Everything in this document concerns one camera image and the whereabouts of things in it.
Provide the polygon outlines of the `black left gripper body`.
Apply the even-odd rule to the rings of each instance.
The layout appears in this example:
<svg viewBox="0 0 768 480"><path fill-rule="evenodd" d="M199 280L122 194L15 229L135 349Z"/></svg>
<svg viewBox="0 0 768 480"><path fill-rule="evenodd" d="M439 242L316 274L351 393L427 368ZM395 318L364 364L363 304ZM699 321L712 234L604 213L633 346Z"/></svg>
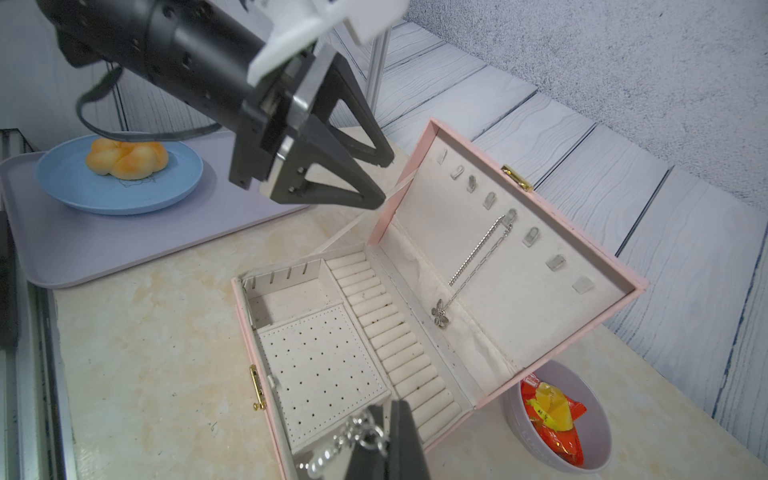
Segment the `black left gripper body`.
<svg viewBox="0 0 768 480"><path fill-rule="evenodd" d="M336 134L313 106L332 70L331 62L303 47L247 80L250 62L265 40L208 1L40 1L67 61L82 67L115 63L77 100L84 115L117 85L124 70L200 111L212 124L176 132L128 134L84 125L106 138L180 141L226 127L236 134L232 183L272 180L279 189L315 189L306 176L313 166L336 170Z"/></svg>

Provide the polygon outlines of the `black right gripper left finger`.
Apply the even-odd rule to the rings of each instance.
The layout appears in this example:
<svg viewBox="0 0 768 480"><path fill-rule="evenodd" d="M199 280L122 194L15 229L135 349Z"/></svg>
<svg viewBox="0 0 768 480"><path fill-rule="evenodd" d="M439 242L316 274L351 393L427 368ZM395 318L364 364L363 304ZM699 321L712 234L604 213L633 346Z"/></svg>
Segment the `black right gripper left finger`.
<svg viewBox="0 0 768 480"><path fill-rule="evenodd" d="M344 475L347 480L387 478L389 437L384 428L384 409L371 405L352 419L351 458Z"/></svg>

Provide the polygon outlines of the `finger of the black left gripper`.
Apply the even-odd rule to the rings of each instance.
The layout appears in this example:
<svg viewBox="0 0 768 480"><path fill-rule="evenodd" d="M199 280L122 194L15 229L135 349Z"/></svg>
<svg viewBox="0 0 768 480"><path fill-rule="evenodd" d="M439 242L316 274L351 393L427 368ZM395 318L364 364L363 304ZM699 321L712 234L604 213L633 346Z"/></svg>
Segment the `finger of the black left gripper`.
<svg viewBox="0 0 768 480"><path fill-rule="evenodd" d="M315 116L278 148L268 197L279 204L340 205L375 210L385 193Z"/></svg>
<svg viewBox="0 0 768 480"><path fill-rule="evenodd" d="M328 127L332 138L338 140L353 158L379 167L390 166L395 157L394 151L375 120L347 59L338 52L320 52L316 59L329 60L330 63L315 97L312 113ZM330 124L330 116L339 101L350 110L373 143L372 146Z"/></svg>

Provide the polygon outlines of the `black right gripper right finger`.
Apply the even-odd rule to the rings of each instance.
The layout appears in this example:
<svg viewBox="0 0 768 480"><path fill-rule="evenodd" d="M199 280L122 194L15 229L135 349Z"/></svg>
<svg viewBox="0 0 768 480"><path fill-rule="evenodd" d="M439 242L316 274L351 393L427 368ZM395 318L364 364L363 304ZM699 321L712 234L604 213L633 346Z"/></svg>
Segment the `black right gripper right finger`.
<svg viewBox="0 0 768 480"><path fill-rule="evenodd" d="M389 479L430 479L430 473L412 410L405 400L396 400L391 404Z"/></svg>

